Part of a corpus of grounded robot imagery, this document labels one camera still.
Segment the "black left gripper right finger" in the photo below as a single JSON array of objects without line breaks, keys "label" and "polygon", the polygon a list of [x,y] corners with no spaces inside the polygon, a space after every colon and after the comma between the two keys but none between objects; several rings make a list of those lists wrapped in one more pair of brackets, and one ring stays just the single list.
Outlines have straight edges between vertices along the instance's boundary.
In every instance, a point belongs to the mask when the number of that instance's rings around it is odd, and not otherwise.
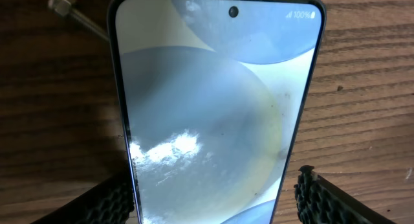
[{"label": "black left gripper right finger", "polygon": [[294,185],[298,219],[303,224],[395,224],[313,171],[300,168]]}]

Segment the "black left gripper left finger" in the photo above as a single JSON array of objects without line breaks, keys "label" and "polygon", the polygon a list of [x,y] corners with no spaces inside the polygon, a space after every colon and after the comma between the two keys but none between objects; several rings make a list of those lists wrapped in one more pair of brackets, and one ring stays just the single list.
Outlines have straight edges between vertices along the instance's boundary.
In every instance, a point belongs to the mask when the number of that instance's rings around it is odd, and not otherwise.
[{"label": "black left gripper left finger", "polygon": [[125,224],[134,209],[131,176],[120,172],[32,224]]}]

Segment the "blue Galaxy smartphone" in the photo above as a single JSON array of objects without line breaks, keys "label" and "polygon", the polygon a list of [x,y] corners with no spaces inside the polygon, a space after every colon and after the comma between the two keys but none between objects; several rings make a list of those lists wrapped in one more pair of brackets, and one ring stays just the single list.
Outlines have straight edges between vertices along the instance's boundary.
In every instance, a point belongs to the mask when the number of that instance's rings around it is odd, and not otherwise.
[{"label": "blue Galaxy smartphone", "polygon": [[273,220],[326,22],[320,0],[113,0],[139,223]]}]

